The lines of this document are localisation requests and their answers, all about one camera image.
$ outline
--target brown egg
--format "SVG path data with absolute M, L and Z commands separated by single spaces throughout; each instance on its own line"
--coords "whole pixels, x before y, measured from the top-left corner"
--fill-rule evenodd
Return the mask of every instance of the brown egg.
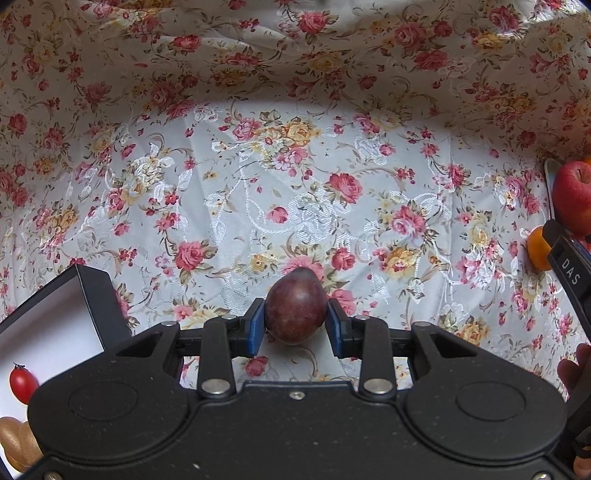
M 18 431 L 21 428 L 21 422 L 12 417 L 2 417 L 0 419 L 0 445 L 4 448 L 7 457 L 12 457 L 18 463 L 25 462 L 22 456 L 21 441 L 18 437 Z
M 21 425 L 21 428 L 18 431 L 18 437 L 21 442 L 22 457 L 29 465 L 36 463 L 41 457 L 43 457 L 43 453 L 35 440 L 29 422 L 26 421 Z
M 18 463 L 14 458 L 12 458 L 10 455 L 6 455 L 6 460 L 8 460 L 8 463 L 10 463 L 11 467 L 14 468 L 17 472 L 21 472 L 24 473 L 27 471 L 27 469 L 29 468 L 30 465 L 23 465 L 21 463 Z

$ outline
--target dark red egg-shaped fruit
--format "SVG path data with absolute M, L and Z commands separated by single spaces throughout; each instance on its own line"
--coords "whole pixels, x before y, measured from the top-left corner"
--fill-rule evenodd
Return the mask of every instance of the dark red egg-shaped fruit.
M 265 326 L 277 340 L 297 345 L 324 323 L 327 300 L 309 268 L 298 267 L 277 280 L 265 301 Z

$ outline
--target metal pin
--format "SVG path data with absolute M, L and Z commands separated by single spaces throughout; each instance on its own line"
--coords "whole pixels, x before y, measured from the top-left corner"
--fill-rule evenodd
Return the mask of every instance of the metal pin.
M 201 388 L 211 395 L 222 395 L 230 390 L 230 382 L 223 378 L 208 378 L 201 384 Z
M 363 382 L 363 387 L 370 393 L 383 395 L 390 392 L 394 388 L 394 385 L 390 380 L 386 380 L 385 378 L 370 378 Z
M 300 391 L 290 392 L 290 397 L 293 398 L 294 400 L 302 400 L 305 396 L 306 396 L 306 394 L 304 392 L 300 392 Z

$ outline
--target red apple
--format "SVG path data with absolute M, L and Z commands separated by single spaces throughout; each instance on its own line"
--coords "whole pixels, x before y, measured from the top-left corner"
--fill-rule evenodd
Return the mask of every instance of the red apple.
M 591 233 L 591 165 L 572 161 L 560 167 L 552 186 L 557 220 L 575 235 Z

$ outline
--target screw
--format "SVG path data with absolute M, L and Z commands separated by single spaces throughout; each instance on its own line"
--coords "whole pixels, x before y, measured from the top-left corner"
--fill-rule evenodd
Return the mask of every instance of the screw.
M 201 388 L 211 395 L 222 395 L 230 390 L 230 382 L 223 378 L 208 378 L 201 384 Z
M 305 396 L 306 396 L 306 394 L 304 392 L 300 392 L 300 391 L 290 392 L 290 397 L 293 398 L 294 400 L 302 400 Z
M 370 378 L 363 382 L 363 387 L 370 393 L 383 395 L 391 391 L 394 385 L 390 380 L 386 380 L 385 378 Z

